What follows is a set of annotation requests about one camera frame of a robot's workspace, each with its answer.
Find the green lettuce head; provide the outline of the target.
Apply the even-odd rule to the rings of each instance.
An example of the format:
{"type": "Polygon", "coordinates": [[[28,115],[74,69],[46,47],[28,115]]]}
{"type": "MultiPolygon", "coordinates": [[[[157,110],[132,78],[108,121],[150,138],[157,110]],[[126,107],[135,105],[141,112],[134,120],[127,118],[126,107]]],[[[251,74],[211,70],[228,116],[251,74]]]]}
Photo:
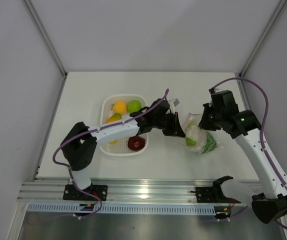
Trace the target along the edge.
{"type": "Polygon", "coordinates": [[[185,128],[185,146],[188,150],[198,154],[206,154],[217,148],[218,144],[213,135],[198,127],[192,120],[185,128]]]}

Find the clear zip top bag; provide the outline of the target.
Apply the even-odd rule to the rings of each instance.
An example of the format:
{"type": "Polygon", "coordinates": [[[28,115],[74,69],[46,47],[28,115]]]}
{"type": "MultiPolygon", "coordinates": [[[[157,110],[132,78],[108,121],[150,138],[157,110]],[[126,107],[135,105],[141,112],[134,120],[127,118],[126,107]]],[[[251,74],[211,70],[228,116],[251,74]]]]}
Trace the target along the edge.
{"type": "Polygon", "coordinates": [[[218,138],[208,130],[201,129],[199,123],[202,119],[202,114],[189,112],[181,128],[185,134],[184,138],[179,140],[179,143],[188,151],[203,155],[218,149],[223,146],[218,138]]]}

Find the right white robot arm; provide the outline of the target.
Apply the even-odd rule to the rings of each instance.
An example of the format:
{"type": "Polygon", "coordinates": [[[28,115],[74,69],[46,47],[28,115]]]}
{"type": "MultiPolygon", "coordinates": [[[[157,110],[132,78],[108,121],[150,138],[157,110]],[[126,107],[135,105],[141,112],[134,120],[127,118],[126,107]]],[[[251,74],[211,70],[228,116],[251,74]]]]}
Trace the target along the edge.
{"type": "Polygon", "coordinates": [[[264,224],[287,215],[287,174],[269,148],[263,124],[251,110],[239,110],[230,90],[215,92],[211,88],[209,92],[211,102],[203,104],[198,126],[229,134],[249,159],[262,187],[256,190],[231,176],[224,176],[213,181],[212,197],[218,202],[231,198],[249,206],[264,224]]]}

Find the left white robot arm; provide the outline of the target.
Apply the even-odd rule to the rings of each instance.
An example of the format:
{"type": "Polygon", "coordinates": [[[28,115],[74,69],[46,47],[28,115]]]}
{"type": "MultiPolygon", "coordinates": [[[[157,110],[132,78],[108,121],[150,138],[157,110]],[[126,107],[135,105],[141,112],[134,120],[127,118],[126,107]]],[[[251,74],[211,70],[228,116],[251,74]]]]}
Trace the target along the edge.
{"type": "Polygon", "coordinates": [[[111,141],[147,134],[152,129],[162,130],[165,136],[184,138],[175,107],[178,99],[164,97],[129,116],[111,123],[88,127],[83,122],[76,123],[61,143],[58,150],[68,161],[70,178],[76,185],[74,194],[81,200],[92,195],[92,181],[87,173],[97,147],[111,141]]]}

